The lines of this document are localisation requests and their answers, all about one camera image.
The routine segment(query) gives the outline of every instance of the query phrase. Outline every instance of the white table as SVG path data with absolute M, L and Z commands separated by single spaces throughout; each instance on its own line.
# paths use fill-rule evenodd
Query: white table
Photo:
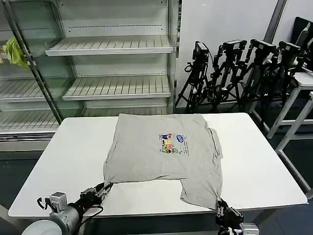
M 247 114 L 203 115 L 216 129 L 222 159 L 222 198 L 240 210 L 306 204 L 306 196 Z M 38 197 L 65 192 L 75 202 L 81 191 L 103 181 L 103 163 L 118 117 L 67 118 L 9 209 L 15 218 L 47 217 Z M 208 212 L 180 200 L 179 181 L 115 184 L 98 217 Z

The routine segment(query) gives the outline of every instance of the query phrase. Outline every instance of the glass door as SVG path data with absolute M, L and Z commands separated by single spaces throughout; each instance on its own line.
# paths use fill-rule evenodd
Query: glass door
M 23 54 L 21 61 L 11 59 L 13 38 L 8 21 L 0 14 L 0 141 L 49 139 L 59 122 Z
M 62 100 L 74 80 L 69 58 L 48 57 L 45 53 L 47 48 L 63 37 L 55 18 L 55 3 L 45 0 L 3 0 L 2 3 L 14 36 L 58 123 L 64 118 L 79 116 L 83 109 L 82 102 Z
M 173 112 L 176 1 L 2 1 L 62 118 Z

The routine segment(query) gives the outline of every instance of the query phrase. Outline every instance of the black cable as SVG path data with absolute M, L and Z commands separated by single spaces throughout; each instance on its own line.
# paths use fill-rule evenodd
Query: black cable
M 87 222 L 87 220 L 91 220 L 92 218 L 94 218 L 95 216 L 97 216 L 98 214 L 100 214 L 102 211 L 103 211 L 103 207 L 102 206 L 93 206 L 91 208 L 99 208 L 100 211 L 97 212 L 96 214 L 93 214 L 92 216 L 88 217 L 87 219 L 85 219 L 78 227 L 77 227 L 77 230 L 80 229 L 80 227 L 85 224 Z

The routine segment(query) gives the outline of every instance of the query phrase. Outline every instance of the black tripod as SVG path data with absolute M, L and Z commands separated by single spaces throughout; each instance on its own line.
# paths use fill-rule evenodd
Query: black tripod
M 235 98 L 235 100 L 240 99 L 238 84 L 243 79 L 243 76 L 237 76 L 238 69 L 245 70 L 246 64 L 240 61 L 243 51 L 246 47 L 246 41 L 230 41 L 226 42 L 219 47 L 218 54 L 214 56 L 213 69 L 214 72 L 210 75 L 212 80 L 209 81 L 208 85 L 204 88 L 204 94 L 208 99 L 208 102 L 212 105 L 211 112 L 217 112 L 218 105 L 228 100 L 229 95 Z M 223 51 L 226 55 L 226 60 L 219 67 L 219 58 L 223 55 Z M 218 78 L 221 76 L 224 70 L 221 83 L 216 85 Z M 225 87 L 228 75 L 232 71 L 231 84 Z
M 195 49 L 193 51 L 192 59 L 194 62 L 188 63 L 185 68 L 185 72 L 189 72 L 190 75 L 182 88 L 182 91 L 178 95 L 178 99 L 175 103 L 175 107 L 178 105 L 181 98 L 187 101 L 186 113 L 195 113 L 197 111 L 198 105 L 203 102 L 203 86 L 204 82 L 208 84 L 208 79 L 206 76 L 208 67 L 208 57 L 209 49 L 205 44 L 196 41 Z M 184 97 L 184 92 L 188 85 L 191 85 L 188 99 Z
M 262 89 L 266 84 L 266 81 L 264 80 L 264 74 L 270 63 L 264 64 L 264 61 L 271 53 L 275 53 L 277 49 L 276 46 L 272 44 L 252 39 L 246 56 L 246 63 L 249 62 L 254 48 L 256 48 L 254 61 L 242 74 L 242 76 L 245 76 L 251 71 L 250 76 L 246 82 L 239 102 L 232 106 L 230 111 L 236 105 L 239 105 L 240 111 L 243 112 L 244 110 L 247 110 L 246 105 L 248 103 L 256 100 L 263 100 L 265 97 L 265 93 Z
M 294 79 L 295 73 L 302 68 L 306 52 L 299 46 L 285 42 L 279 43 L 279 50 L 282 54 L 282 60 L 277 65 L 279 67 L 278 76 L 280 78 L 278 88 L 281 89 L 282 105 L 284 106 L 287 101 L 287 88 Z M 296 58 L 298 61 L 297 66 L 293 64 Z

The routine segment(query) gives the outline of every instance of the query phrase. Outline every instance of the white wall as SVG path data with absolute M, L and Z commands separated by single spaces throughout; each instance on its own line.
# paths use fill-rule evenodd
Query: white wall
M 277 0 L 182 0 L 177 95 L 188 78 L 184 68 L 192 62 L 195 41 L 205 43 L 213 56 L 219 45 L 235 39 L 247 40 L 247 48 L 251 39 L 264 38 L 276 4 Z M 185 105 L 182 100 L 178 107 Z
M 290 42 L 294 19 L 299 16 L 313 22 L 313 0 L 288 0 L 273 43 Z

